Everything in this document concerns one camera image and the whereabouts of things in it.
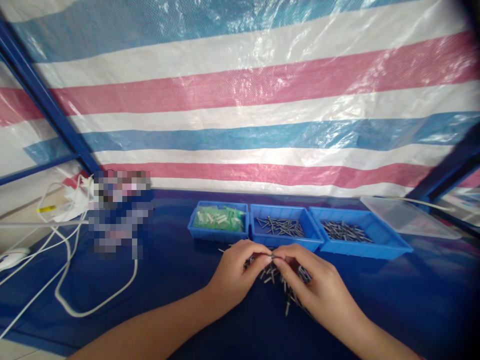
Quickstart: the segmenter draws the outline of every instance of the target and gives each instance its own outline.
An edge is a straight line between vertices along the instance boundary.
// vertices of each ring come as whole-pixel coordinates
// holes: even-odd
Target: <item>blue tabletop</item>
[[[143,242],[143,259],[131,286],[96,313],[73,318],[55,299],[54,281],[6,338],[68,356],[123,321],[205,286],[220,261],[218,248],[227,246],[192,239],[187,225],[199,200],[365,210],[358,199],[154,190],[151,240]],[[77,311],[94,308],[123,287],[134,265],[127,248],[101,259],[92,252],[86,230],[61,290]],[[318,255],[337,267],[358,305],[379,326],[427,359],[458,357],[479,321],[479,252],[461,239],[403,238],[414,252],[393,261]],[[65,246],[59,245],[0,287],[0,328],[65,261]],[[0,280],[8,274],[0,273]],[[285,317],[285,304],[283,288],[257,281],[238,307],[172,358],[356,358],[301,309],[291,306]]]

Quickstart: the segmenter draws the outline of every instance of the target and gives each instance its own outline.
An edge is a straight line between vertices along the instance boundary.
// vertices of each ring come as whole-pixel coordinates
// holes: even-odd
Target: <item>pile of metal pins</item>
[[[255,260],[256,256],[250,256],[245,263],[243,264],[243,268],[246,270]],[[307,269],[302,267],[301,265],[298,267],[297,270],[297,275],[298,277],[305,283],[308,284],[311,280],[312,277],[310,276],[309,272]],[[271,281],[273,285],[275,285],[275,278],[279,276],[280,284],[283,285],[283,292],[285,293],[286,296],[286,309],[285,309],[285,316],[287,317],[289,315],[289,308],[292,303],[295,303],[299,308],[301,308],[303,311],[305,311],[308,316],[310,316],[313,320],[317,321],[312,314],[303,306],[302,302],[297,298],[297,295],[293,291],[293,289],[290,287],[290,285],[285,281],[284,277],[280,274],[279,269],[275,265],[275,263],[272,261],[269,265],[267,265],[263,271],[260,274],[260,280],[263,280],[263,278],[266,277],[266,279],[263,281],[264,284],[268,283]]]
[[[256,220],[262,229],[268,228],[268,231],[266,232],[267,234],[271,233],[272,235],[285,235],[294,238],[305,237],[304,230],[302,229],[302,226],[298,220],[292,221],[290,219],[271,219],[270,216],[267,218],[257,217]]]
[[[357,243],[370,243],[374,242],[367,236],[357,225],[347,225],[344,221],[322,221],[321,224],[325,228],[328,236],[334,240],[353,241]]]

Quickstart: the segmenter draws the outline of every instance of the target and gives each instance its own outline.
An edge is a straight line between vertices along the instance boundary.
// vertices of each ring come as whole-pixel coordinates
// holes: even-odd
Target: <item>forearm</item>
[[[125,321],[70,359],[166,359],[227,311],[204,288]]]
[[[419,360],[408,346],[398,341],[366,316],[343,332],[334,335],[363,360]]]

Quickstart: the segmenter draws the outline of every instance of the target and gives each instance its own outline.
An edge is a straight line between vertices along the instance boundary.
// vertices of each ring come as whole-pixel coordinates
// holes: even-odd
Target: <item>blue plastic bin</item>
[[[298,220],[305,237],[267,234],[269,228],[262,228],[257,221],[257,218],[266,219],[267,217]],[[314,224],[312,217],[304,207],[252,204],[250,205],[250,223],[253,241],[264,244],[267,247],[276,248],[281,245],[300,244],[311,251],[315,251],[319,245],[324,243],[318,227]]]
[[[325,244],[321,247],[323,252],[387,260],[393,260],[404,253],[413,252],[410,245],[370,211],[326,207],[310,207],[309,210],[313,221],[325,238]],[[374,243],[332,239],[321,224],[323,221],[357,225]]]
[[[193,223],[195,220],[195,215],[197,214],[198,207],[209,207],[209,206],[217,206],[219,209],[233,208],[245,213],[245,220],[243,222],[243,226],[245,231],[226,231],[226,230],[217,230],[217,229],[208,229],[204,227],[194,227]],[[242,239],[248,239],[249,237],[249,207],[247,204],[243,203],[231,203],[231,202],[216,202],[216,201],[199,201],[196,205],[195,210],[190,216],[190,222],[188,223],[188,230],[192,238],[194,239],[202,239],[202,240],[210,240],[210,241],[218,241],[222,243],[229,243],[234,244]]]

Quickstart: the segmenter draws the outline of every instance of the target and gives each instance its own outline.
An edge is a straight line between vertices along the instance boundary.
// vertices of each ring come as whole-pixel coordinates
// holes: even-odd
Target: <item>electrical wire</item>
[[[25,256],[24,258],[20,259],[20,261],[29,259],[29,258],[31,258],[31,257],[36,256],[36,255],[39,254],[39,253],[42,253],[42,252],[44,252],[44,251],[50,250],[50,249],[52,249],[52,248],[54,248],[54,247],[56,247],[56,246],[58,246],[58,245],[63,244],[65,241],[69,240],[73,235],[75,235],[75,233],[76,233],[77,231],[80,231],[80,226],[82,226],[82,224],[79,224],[79,225],[77,226],[77,228],[76,228],[70,235],[68,235],[68,236],[65,238],[65,240],[59,241],[59,242],[53,244],[52,246],[49,246],[49,247],[44,248],[43,250],[39,250],[39,251],[35,252],[35,253],[32,254],[32,255]]]
[[[30,235],[32,235],[34,232],[37,231],[38,228],[34,228],[32,231],[30,231],[27,235],[25,235],[24,237],[22,237],[20,240],[18,240],[16,243],[14,243],[12,246],[10,246],[5,252],[8,252],[10,250],[12,250],[13,248],[17,247],[17,245],[20,245],[21,243],[23,243]]]
[[[79,176],[78,177],[78,183],[77,183],[77,189],[80,187],[80,178],[83,178],[85,179],[83,176]],[[90,182],[91,182],[91,178],[92,177],[89,177],[88,180],[88,188],[87,188],[87,199],[88,201],[90,201]],[[40,208],[40,205],[43,203],[43,199],[45,198],[45,195],[42,197],[42,199],[40,200],[39,202],[39,207]],[[63,274],[60,278],[60,280],[58,281],[58,284],[55,288],[55,297],[56,299],[60,302],[60,304],[63,306],[63,308],[65,309],[65,311],[71,315],[72,317],[75,317],[75,318],[83,318],[83,317],[86,317],[90,314],[93,314],[94,312],[96,312],[98,309],[100,309],[101,307],[103,307],[104,305],[106,305],[108,302],[110,302],[112,299],[114,299],[115,297],[117,297],[120,293],[122,293],[126,288],[128,288],[130,286],[130,284],[134,281],[135,277],[137,276],[137,270],[138,270],[138,260],[135,259],[133,261],[133,274],[130,278],[130,280],[125,284],[124,287],[122,287],[119,291],[117,291],[116,293],[114,293],[112,296],[110,296],[108,299],[106,299],[105,301],[103,301],[101,304],[99,304],[98,306],[96,306],[95,308],[89,310],[89,311],[86,311],[86,312],[77,312],[75,310],[72,309],[72,307],[68,304],[68,302],[63,298],[63,296],[60,294],[60,287],[62,286],[63,284],[63,281],[65,279],[65,277],[67,276],[67,273],[69,271],[69,268],[70,268],[70,263],[71,263],[71,260],[73,258],[73,256],[75,255],[75,253],[77,252],[77,248],[78,248],[78,243],[79,243],[79,238],[80,238],[80,227],[82,226],[82,224],[85,224],[87,223],[87,221],[85,221],[85,217],[87,216],[87,212],[88,210],[86,210],[80,217],[80,221],[78,222],[78,226],[77,228],[75,229],[74,232],[72,232],[72,234],[70,234],[67,238],[65,238],[61,233],[58,232],[57,230],[57,227],[53,227],[53,226],[50,226],[51,229],[52,229],[52,234],[50,235],[50,237],[47,239],[47,241],[43,244],[43,246],[39,249],[39,251],[37,251],[35,254],[33,254],[21,267],[19,267],[16,271],[14,271],[12,274],[9,275],[9,277],[7,277],[6,279],[4,279],[1,283],[3,284],[6,280],[8,280],[13,274],[15,274],[16,272],[18,272],[20,269],[22,269],[26,264],[28,264],[29,261],[31,261],[38,253],[42,252],[43,250],[47,250],[47,249],[44,249],[45,245],[48,243],[48,241],[50,241],[50,239],[52,238],[52,236],[54,234],[57,234],[58,236],[60,236],[62,238],[62,241],[58,242],[57,244],[55,245],[52,245],[49,247],[49,249],[59,245],[59,244],[63,244],[65,243],[66,245],[66,250],[67,250],[67,262],[62,266],[62,268],[40,289],[39,292],[37,292],[37,294],[27,303],[27,305],[20,311],[20,313],[13,319],[13,321],[7,326],[7,328],[3,331],[3,333],[0,335],[0,339],[2,339],[7,333],[8,331],[15,325],[15,323],[18,321],[18,319],[27,311],[27,309],[30,307],[30,305],[40,296],[40,294],[62,273],[63,271]],[[38,213],[38,215],[40,216],[40,218],[42,220],[44,220],[45,222],[47,221],[40,213]],[[70,243],[69,243],[69,239],[73,236],[73,234],[76,233],[76,236],[75,236],[75,242],[74,242],[74,247],[73,247],[73,251],[70,247]]]
[[[82,225],[88,224],[88,220],[71,220],[71,221],[60,221],[60,222],[0,222],[0,229],[22,229],[22,228],[51,228],[51,227],[61,227],[68,225]]]
[[[81,180],[81,176],[78,177],[78,180],[77,180],[77,188],[75,189],[75,196],[74,196],[74,199],[77,198],[77,193],[76,191],[79,190],[79,187],[80,187],[80,180]],[[63,186],[64,188],[66,188],[67,186],[61,182],[54,182],[52,184],[50,184],[48,186],[48,188],[46,189],[45,193],[43,194],[43,196],[41,197],[40,201],[38,202],[38,206],[37,208],[40,209],[43,205],[43,201],[45,200],[45,197],[47,196],[47,193],[49,192],[49,190],[51,189],[51,187],[53,185],[60,185],[60,186]],[[70,213],[70,211],[68,211],[65,216],[63,217],[63,219],[65,219],[67,217],[67,215]],[[87,214],[87,211],[85,211],[83,214],[82,214],[82,217],[81,217],[81,220],[84,220],[85,219],[85,216]],[[41,216],[40,213],[38,213],[39,217],[43,220],[43,221],[46,221],[45,218],[43,216]],[[77,226],[77,228],[75,229],[74,232],[72,232],[72,234],[70,234],[70,236],[68,237],[68,239],[73,235],[75,234],[76,232],[76,239],[78,239],[79,237],[79,234],[80,234],[80,226],[82,224],[79,224]],[[50,225],[51,229],[53,230],[53,232],[50,234],[50,236],[47,238],[47,240],[43,243],[43,245],[40,247],[40,249],[38,249],[38,251],[33,254],[29,259],[27,259],[26,262],[24,262],[19,268],[17,268],[14,272],[12,272],[10,275],[8,275],[5,279],[3,279],[2,281],[0,281],[0,286],[3,285],[8,279],[10,279],[12,276],[14,276],[16,273],[18,273],[20,270],[22,270],[30,261],[32,261],[36,256],[37,254],[39,254],[40,252],[42,252],[42,250],[45,248],[45,246],[47,246],[47,244],[50,242],[50,240],[52,239],[52,237],[56,234],[58,234],[63,240],[65,240],[65,237],[60,234],[58,231],[57,231],[57,228],[56,227],[52,227]],[[40,294],[48,287],[48,285],[50,285],[52,283],[53,280],[55,280],[57,278],[58,275],[60,275],[60,273],[65,269],[65,267],[67,266],[67,263],[65,263],[62,268],[57,272],[57,274],[55,274],[55,276],[53,276],[41,289],[39,292],[36,293],[36,295],[27,303],[27,305],[25,305],[23,307],[23,309],[20,311],[20,313],[12,320],[12,322],[7,326],[7,328],[3,331],[3,333],[0,335],[0,340],[8,333],[8,331],[15,325],[15,323],[18,321],[18,319],[25,313],[25,311],[27,311],[27,309],[30,307],[30,305],[40,296]]]
[[[410,199],[408,197],[393,197],[392,196],[392,197],[387,197],[386,199],[397,199],[397,200],[408,201],[408,202],[411,202],[411,203],[422,204],[422,205],[426,205],[428,207],[443,210],[443,211],[449,211],[449,212],[454,212],[455,211],[455,209],[453,207],[443,207],[443,206],[431,204],[431,203],[425,202],[425,201]]]
[[[90,187],[88,187],[88,197],[90,197]],[[65,277],[67,276],[67,273],[69,272],[69,268],[70,268],[70,260],[72,259],[72,257],[74,256],[75,252],[77,251],[77,246],[78,246],[78,236],[77,238],[75,239],[75,245],[74,245],[74,248],[73,248],[73,252],[71,253],[71,248],[70,248],[70,243],[67,241],[65,243],[66,245],[66,249],[67,249],[67,263],[66,263],[66,267],[65,267],[65,270],[63,271],[63,275],[61,276],[60,280],[58,281],[58,284],[56,285],[56,288],[55,288],[55,297],[56,299],[60,302],[60,304],[63,306],[63,308],[65,309],[65,311],[72,317],[74,318],[84,318],[90,314],[93,314],[94,312],[96,312],[98,309],[100,309],[101,307],[103,307],[104,305],[106,305],[108,302],[110,302],[111,300],[113,300],[114,298],[116,298],[120,293],[122,293],[126,288],[128,288],[130,286],[130,284],[135,280],[135,277],[137,276],[137,270],[138,270],[138,266],[139,266],[139,261],[137,259],[134,259],[133,260],[133,274],[130,278],[130,280],[125,284],[124,287],[122,287],[120,290],[118,290],[116,293],[114,293],[112,296],[110,296],[108,299],[106,299],[105,301],[103,301],[101,304],[99,304],[98,306],[94,307],[93,309],[89,310],[89,311],[85,311],[85,312],[77,312],[75,311],[70,305],[69,303],[64,299],[64,297],[62,296],[62,294],[60,294],[60,288],[62,287],[62,284],[64,282],[64,279]]]

